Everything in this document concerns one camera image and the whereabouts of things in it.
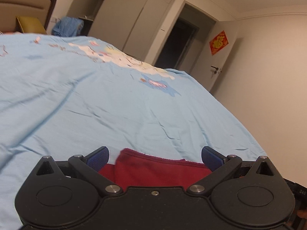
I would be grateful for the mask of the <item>white wall socket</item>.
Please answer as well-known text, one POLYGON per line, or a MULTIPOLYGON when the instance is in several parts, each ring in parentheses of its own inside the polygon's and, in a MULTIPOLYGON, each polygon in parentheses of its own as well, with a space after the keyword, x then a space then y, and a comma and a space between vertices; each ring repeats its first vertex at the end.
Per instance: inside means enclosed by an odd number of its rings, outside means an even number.
POLYGON ((60 19, 59 18, 56 18, 56 17, 51 17, 50 21, 52 23, 57 23, 60 19))

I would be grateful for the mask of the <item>mustard yellow pillow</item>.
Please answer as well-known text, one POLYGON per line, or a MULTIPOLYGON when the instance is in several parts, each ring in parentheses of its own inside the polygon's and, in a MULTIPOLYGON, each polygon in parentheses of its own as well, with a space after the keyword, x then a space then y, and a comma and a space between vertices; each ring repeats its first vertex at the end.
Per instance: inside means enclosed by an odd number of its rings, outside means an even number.
POLYGON ((16 19, 22 33, 47 34, 38 18, 17 16, 16 19))

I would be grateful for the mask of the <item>dark red knit sweater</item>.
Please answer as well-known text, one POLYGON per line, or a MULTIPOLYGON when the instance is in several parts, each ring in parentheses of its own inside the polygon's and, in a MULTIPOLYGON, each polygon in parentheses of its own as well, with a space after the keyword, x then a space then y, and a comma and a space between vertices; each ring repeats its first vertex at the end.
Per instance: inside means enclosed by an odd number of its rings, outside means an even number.
POLYGON ((106 164, 99 173, 126 190, 128 187, 188 188, 208 176, 211 170, 203 163, 170 160, 124 149, 115 164, 106 164))

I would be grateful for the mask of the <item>blue clothes pile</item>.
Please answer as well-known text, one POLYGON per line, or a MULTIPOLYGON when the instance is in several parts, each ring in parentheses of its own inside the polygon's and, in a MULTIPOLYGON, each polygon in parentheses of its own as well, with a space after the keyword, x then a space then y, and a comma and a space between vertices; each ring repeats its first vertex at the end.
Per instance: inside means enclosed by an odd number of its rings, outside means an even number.
POLYGON ((59 37, 79 36, 84 27, 84 21, 78 18, 63 17, 51 30, 51 34, 59 37))

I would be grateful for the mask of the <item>red fu door decoration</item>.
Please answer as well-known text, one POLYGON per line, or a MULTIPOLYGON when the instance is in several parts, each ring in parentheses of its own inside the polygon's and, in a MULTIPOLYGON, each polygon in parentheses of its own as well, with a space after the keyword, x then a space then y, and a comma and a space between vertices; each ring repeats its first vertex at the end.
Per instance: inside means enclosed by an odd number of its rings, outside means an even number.
POLYGON ((214 56, 217 52, 229 44, 225 31, 220 32, 214 39, 209 42, 211 55, 214 56))

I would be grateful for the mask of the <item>grey built-in wardrobe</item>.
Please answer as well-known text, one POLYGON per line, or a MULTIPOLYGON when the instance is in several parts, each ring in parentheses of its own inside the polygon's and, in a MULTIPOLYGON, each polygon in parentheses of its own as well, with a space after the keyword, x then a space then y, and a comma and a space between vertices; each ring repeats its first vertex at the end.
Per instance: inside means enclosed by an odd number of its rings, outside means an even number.
POLYGON ((82 19, 86 35, 138 60, 146 55, 174 0, 73 0, 68 16, 82 19))

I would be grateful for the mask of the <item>brown padded headboard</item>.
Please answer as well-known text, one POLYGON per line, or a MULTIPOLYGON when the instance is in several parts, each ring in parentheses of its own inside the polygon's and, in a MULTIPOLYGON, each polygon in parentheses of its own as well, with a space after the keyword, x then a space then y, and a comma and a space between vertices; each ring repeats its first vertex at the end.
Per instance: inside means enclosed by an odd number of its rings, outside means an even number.
POLYGON ((56 1, 1 0, 1 34, 21 32, 17 23, 17 16, 38 18, 47 30, 56 1))

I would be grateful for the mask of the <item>white bedroom door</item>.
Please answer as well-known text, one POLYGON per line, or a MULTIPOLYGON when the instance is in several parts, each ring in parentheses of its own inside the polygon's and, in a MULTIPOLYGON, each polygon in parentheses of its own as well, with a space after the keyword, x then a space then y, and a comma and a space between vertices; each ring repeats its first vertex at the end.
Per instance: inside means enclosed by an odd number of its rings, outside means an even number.
POLYGON ((208 91, 212 89, 219 76, 216 74, 211 78, 212 73, 210 66, 213 65, 221 69, 223 68, 237 39, 238 29, 239 23, 237 21, 216 22, 207 36, 197 61, 191 69, 191 76, 208 91), (229 44, 212 56, 209 42, 222 31, 225 31, 229 44))

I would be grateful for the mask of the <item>light blue cartoon bedspread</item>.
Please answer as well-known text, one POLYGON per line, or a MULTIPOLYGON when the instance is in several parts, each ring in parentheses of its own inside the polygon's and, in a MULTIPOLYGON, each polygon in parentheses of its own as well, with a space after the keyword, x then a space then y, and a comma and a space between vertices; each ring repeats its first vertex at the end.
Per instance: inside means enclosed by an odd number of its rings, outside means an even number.
POLYGON ((183 71, 138 61, 93 37, 1 36, 1 229, 18 229, 14 200, 41 157, 101 146, 200 162, 209 146, 254 161, 265 151, 183 71))

